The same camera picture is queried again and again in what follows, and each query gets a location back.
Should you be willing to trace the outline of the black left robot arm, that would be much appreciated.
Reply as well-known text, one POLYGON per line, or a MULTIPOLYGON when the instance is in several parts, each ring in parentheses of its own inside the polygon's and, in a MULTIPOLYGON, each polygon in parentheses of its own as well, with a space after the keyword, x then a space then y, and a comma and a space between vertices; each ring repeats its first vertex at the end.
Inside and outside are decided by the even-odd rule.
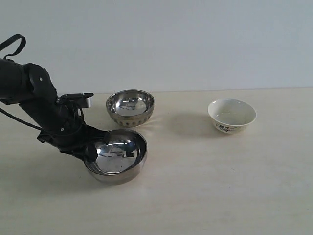
POLYGON ((18 104, 36 125, 1 110, 6 116, 40 131, 37 139, 82 161, 94 162, 96 143, 108 143, 109 133, 85 123, 83 109, 93 93, 57 95, 47 70, 32 63, 0 61, 0 101, 18 104))

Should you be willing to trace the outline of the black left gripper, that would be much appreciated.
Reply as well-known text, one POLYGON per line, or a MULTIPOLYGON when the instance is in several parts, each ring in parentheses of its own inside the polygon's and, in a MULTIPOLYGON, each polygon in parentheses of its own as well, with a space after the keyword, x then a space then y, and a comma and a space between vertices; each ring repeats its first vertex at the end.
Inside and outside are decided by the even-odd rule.
POLYGON ((82 108, 76 102, 57 104, 52 111, 48 117, 39 118, 42 130, 37 139, 84 162, 94 162, 97 159, 94 144, 109 143, 109 131, 85 125, 82 108))

